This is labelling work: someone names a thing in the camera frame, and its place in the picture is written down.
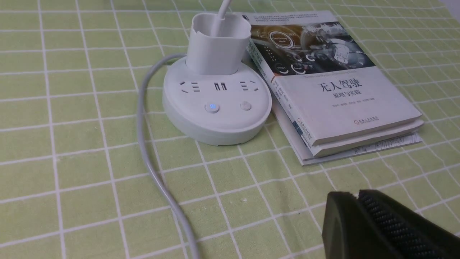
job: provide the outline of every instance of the power strip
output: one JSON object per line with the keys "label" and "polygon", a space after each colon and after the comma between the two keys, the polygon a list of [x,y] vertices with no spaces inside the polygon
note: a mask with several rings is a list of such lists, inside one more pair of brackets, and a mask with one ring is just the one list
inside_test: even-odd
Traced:
{"label": "power strip", "polygon": [[235,74],[204,76],[188,69],[185,61],[176,61],[165,75],[162,101],[172,124],[214,146],[254,138],[271,110],[265,81],[243,63]]}

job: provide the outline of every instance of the power adapter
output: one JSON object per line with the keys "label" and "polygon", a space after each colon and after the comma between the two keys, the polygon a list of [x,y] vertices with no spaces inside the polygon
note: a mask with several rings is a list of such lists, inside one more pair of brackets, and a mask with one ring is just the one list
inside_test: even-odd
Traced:
{"label": "power adapter", "polygon": [[137,135],[142,158],[154,183],[182,224],[193,259],[200,258],[194,232],[180,206],[150,162],[143,133],[144,99],[152,76],[167,61],[162,102],[169,120],[187,136],[209,145],[234,145],[254,138],[271,110],[265,81],[242,63],[251,25],[242,16],[227,14],[224,0],[217,14],[192,19],[187,55],[166,56],[146,74],[138,96]]}

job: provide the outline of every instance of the book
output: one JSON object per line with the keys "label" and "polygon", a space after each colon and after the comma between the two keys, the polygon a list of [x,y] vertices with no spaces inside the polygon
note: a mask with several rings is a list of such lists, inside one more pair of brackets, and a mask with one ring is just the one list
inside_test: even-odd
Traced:
{"label": "book", "polygon": [[420,143],[422,141],[422,139],[416,132],[411,132],[406,135],[379,141],[369,145],[359,146],[353,149],[317,158],[313,156],[313,153],[302,141],[299,134],[297,133],[296,128],[294,127],[295,122],[289,119],[288,115],[282,108],[280,102],[276,98],[273,99],[272,112],[275,115],[281,130],[286,136],[287,141],[291,145],[291,148],[293,149],[297,159],[299,160],[302,166],[315,165],[319,163],[354,157],[367,153],[374,153],[396,147],[403,147],[411,144]]}
{"label": "book", "polygon": [[252,26],[249,55],[315,156],[423,124],[330,11],[240,14]]}

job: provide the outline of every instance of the cable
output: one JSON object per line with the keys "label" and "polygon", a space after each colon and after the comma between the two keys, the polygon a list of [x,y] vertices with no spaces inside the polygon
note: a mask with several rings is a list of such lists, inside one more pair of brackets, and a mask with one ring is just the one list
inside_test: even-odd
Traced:
{"label": "cable", "polygon": [[217,37],[219,35],[220,31],[220,26],[222,24],[222,21],[225,19],[225,13],[227,12],[227,9],[230,6],[231,0],[224,0],[222,2],[222,5],[220,6],[219,12],[217,13],[216,18],[214,19],[214,22],[211,26],[211,37]]}
{"label": "cable", "polygon": [[145,146],[145,139],[144,139],[144,132],[143,132],[144,97],[145,97],[145,91],[147,90],[147,86],[149,85],[149,82],[152,76],[167,61],[171,59],[175,59],[175,58],[183,58],[185,56],[186,54],[184,53],[168,55],[162,58],[160,61],[158,61],[155,65],[153,65],[150,68],[149,72],[147,72],[147,74],[145,75],[144,81],[142,82],[142,87],[139,90],[138,111],[137,111],[136,119],[137,119],[138,142],[141,148],[142,159],[144,160],[144,163],[147,166],[147,169],[149,170],[149,173],[152,176],[153,181],[155,182],[156,186],[158,187],[160,192],[163,194],[163,196],[166,198],[172,210],[176,214],[179,222],[181,223],[184,229],[185,235],[187,237],[187,240],[189,241],[190,250],[192,252],[192,258],[199,259],[200,253],[198,250],[198,245],[196,244],[196,239],[195,239],[195,235],[193,234],[192,227],[190,226],[190,223],[187,217],[185,216],[184,212],[180,208],[179,204],[176,202],[176,200],[171,195],[171,193],[169,193],[168,189],[163,184],[163,181],[160,179],[160,177],[156,174],[155,169],[153,168],[152,163],[150,162],[149,156],[147,154],[147,148]]}

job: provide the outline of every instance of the green checkered tablecloth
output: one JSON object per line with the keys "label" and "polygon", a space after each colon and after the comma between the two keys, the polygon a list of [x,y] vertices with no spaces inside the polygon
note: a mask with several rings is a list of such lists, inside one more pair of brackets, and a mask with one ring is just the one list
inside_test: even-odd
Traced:
{"label": "green checkered tablecloth", "polygon": [[[0,0],[0,258],[190,258],[135,131],[149,66],[185,52],[221,0]],[[204,258],[323,259],[326,195],[376,188],[460,235],[460,24],[437,0],[233,0],[232,11],[331,10],[419,108],[423,143],[301,167],[273,116],[212,147],[148,90],[151,157]]]}

